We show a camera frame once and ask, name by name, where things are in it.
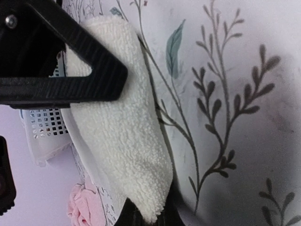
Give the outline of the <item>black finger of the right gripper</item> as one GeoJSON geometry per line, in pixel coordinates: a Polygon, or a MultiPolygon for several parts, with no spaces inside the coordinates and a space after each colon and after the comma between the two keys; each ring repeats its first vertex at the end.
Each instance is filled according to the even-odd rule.
{"type": "Polygon", "coordinates": [[[14,109],[115,101],[126,66],[82,28],[59,0],[0,3],[0,102],[14,109]]]}

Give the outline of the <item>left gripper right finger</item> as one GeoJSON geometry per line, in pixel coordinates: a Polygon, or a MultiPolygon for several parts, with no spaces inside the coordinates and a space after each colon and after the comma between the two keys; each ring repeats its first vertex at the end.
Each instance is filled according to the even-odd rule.
{"type": "Polygon", "coordinates": [[[185,226],[175,204],[175,187],[171,186],[163,211],[158,216],[157,226],[185,226]]]}

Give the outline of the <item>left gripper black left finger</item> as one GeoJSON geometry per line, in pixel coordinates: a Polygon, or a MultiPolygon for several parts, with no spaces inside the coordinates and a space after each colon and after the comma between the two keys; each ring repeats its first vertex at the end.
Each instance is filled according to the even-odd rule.
{"type": "Polygon", "coordinates": [[[130,200],[126,199],[120,216],[115,223],[115,226],[145,226],[146,223],[141,216],[141,213],[130,200]]]}

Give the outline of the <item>pink towel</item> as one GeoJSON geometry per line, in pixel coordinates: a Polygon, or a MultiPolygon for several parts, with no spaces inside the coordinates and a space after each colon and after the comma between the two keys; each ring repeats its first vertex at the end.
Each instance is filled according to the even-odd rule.
{"type": "Polygon", "coordinates": [[[104,226],[106,219],[98,190],[93,184],[76,184],[67,204],[72,226],[104,226]]]}

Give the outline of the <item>cream white towel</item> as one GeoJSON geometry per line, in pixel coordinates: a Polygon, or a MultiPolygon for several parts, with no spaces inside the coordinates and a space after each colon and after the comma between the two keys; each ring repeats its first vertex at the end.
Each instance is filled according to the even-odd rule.
{"type": "Polygon", "coordinates": [[[127,67],[128,78],[117,101],[71,104],[61,110],[63,120],[92,181],[105,173],[117,194],[154,224],[166,204],[173,165],[138,36],[119,16],[91,18],[82,27],[127,67]]]}

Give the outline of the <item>white plastic basket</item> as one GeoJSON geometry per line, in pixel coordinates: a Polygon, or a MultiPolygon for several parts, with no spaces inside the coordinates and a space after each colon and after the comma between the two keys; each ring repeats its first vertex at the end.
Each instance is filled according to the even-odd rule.
{"type": "Polygon", "coordinates": [[[20,110],[33,162],[45,167],[47,161],[72,144],[59,108],[20,110]]]}

